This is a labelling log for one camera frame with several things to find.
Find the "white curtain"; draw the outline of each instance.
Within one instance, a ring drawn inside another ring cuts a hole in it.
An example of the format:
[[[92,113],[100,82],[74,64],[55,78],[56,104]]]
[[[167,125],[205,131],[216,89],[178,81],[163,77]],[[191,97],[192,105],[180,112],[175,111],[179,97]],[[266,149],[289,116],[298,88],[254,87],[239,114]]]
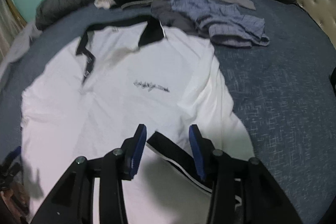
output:
[[[0,63],[22,29],[23,26],[15,20],[6,0],[0,0]]]

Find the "shirt logo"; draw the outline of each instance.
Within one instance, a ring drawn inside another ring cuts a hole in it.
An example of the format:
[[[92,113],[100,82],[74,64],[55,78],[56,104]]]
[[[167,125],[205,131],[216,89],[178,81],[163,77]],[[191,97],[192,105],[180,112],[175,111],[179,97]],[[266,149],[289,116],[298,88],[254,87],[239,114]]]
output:
[[[164,92],[170,92],[170,90],[168,88],[165,88],[161,85],[156,85],[153,84],[152,82],[147,83],[147,82],[138,82],[138,80],[135,80],[135,82],[133,83],[136,87],[142,87],[143,89],[148,89],[148,92],[150,92],[153,89],[157,89],[157,90],[162,90]]]

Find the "shirt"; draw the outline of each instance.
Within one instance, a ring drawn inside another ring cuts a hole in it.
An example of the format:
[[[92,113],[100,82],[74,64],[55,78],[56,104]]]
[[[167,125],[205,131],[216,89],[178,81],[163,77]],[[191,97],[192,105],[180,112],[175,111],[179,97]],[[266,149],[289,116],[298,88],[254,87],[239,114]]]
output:
[[[133,136],[139,123],[148,138],[159,131],[190,155],[188,128],[196,123],[216,148],[245,160],[253,156],[210,41],[159,26],[165,33],[160,37],[152,18],[134,22],[89,27],[23,92],[22,160],[31,216],[76,157],[104,156]],[[123,190],[130,223],[206,220],[209,195],[148,147]]]

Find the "blue bedsheet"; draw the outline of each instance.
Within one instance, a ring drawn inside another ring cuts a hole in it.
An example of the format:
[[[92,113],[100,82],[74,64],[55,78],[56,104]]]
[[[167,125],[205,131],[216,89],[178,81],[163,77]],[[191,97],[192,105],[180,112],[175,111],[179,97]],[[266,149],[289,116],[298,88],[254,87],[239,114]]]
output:
[[[328,75],[336,50],[299,7],[252,0],[264,18],[268,47],[215,46],[234,111],[264,162],[305,224],[316,224],[336,195],[336,97]],[[89,24],[139,14],[135,10],[80,9],[48,28],[12,68],[0,95],[0,160],[21,143],[21,93],[46,63]]]

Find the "screw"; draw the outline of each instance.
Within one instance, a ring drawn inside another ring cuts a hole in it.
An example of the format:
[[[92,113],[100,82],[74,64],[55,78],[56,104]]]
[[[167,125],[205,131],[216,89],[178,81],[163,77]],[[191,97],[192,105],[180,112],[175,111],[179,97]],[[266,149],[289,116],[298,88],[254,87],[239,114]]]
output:
[[[220,150],[220,149],[215,149],[215,150],[212,151],[212,154],[214,156],[220,157],[221,155],[223,155],[223,151]]]
[[[258,158],[250,158],[250,162],[253,164],[253,165],[258,165],[260,163],[260,160]]]
[[[116,148],[115,150],[112,151],[113,155],[115,156],[120,156],[122,155],[124,152],[121,148]]]
[[[82,164],[84,161],[85,161],[85,157],[83,157],[83,156],[80,156],[80,157],[78,157],[78,158],[76,158],[76,162],[78,163],[78,164]]]

